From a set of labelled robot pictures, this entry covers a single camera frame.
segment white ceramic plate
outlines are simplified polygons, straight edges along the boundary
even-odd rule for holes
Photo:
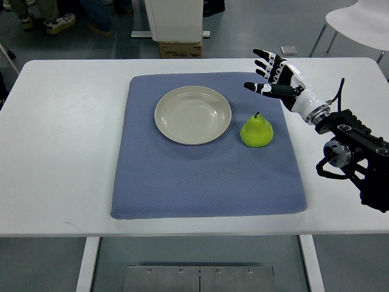
[[[167,138],[180,144],[198,145],[224,133],[231,121],[231,107],[215,90],[185,86],[161,98],[154,118]]]

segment green pear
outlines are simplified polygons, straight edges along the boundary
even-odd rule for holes
[[[243,125],[241,139],[249,147],[266,146],[273,139],[273,128],[263,116],[257,113]]]

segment gray floor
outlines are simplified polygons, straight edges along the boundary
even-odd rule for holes
[[[324,25],[325,15],[355,2],[225,0],[224,13],[204,18],[204,30],[211,31],[211,38],[204,40],[204,58],[251,58],[254,57],[253,48],[281,54],[280,46],[295,46],[296,57],[308,57]],[[78,20],[73,28],[57,36],[46,35],[39,25],[31,32],[24,32],[12,12],[0,10],[0,39],[15,53],[14,62],[19,69],[26,62],[36,59],[159,58],[157,43],[151,39],[131,38],[132,30],[148,29],[142,0],[134,0],[133,3],[134,16],[118,16],[111,5],[106,6],[116,28],[112,38],[90,33],[86,28],[88,16],[77,0],[62,0],[62,12],[76,13]],[[32,11],[39,24],[42,19],[36,6],[32,7]],[[378,58],[379,51],[356,44],[341,35],[327,54],[332,33],[333,30],[327,28],[314,57]],[[388,56],[382,59],[380,68],[388,78]],[[17,75],[4,57],[0,58],[0,71],[11,90]],[[195,259],[203,263],[255,261],[282,267],[285,271],[283,277],[275,275],[277,291],[307,291],[306,282],[301,278],[301,257],[296,253],[298,243],[295,237],[276,238],[277,245],[275,237],[196,237],[190,244],[188,238],[174,237],[104,238],[94,291],[121,291],[120,277],[126,264],[194,262]],[[327,292],[389,291],[389,235],[317,235],[314,240]],[[0,292],[74,291],[83,245],[84,238],[0,239]],[[169,254],[157,254],[159,249],[156,246],[160,245],[170,250],[171,257]],[[273,249],[270,252],[269,246],[279,248],[280,252]],[[187,247],[194,249],[191,255],[186,255]],[[157,251],[150,254],[150,249]]]

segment blue placemat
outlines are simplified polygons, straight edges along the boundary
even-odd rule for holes
[[[243,87],[255,73],[145,75],[131,80],[115,176],[111,216],[117,219],[291,214],[307,202],[280,101]],[[166,138],[154,121],[158,101],[178,87],[221,93],[232,120],[216,140],[195,146]],[[260,112],[274,138],[246,147],[244,123]]]

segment black cable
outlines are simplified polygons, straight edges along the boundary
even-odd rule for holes
[[[338,175],[336,173],[327,172],[323,169],[324,165],[329,162],[331,158],[324,157],[317,165],[316,165],[316,171],[317,174],[320,176],[323,176],[325,178],[332,178],[332,179],[348,179],[348,176],[346,175]]]
[[[343,89],[343,85],[345,84],[345,79],[342,78],[342,80],[340,81],[340,86],[339,86],[339,90],[336,94],[336,96],[334,97],[334,99],[331,100],[331,103],[335,102],[335,100],[338,100],[338,111],[341,111],[341,98],[342,98],[342,89]]]

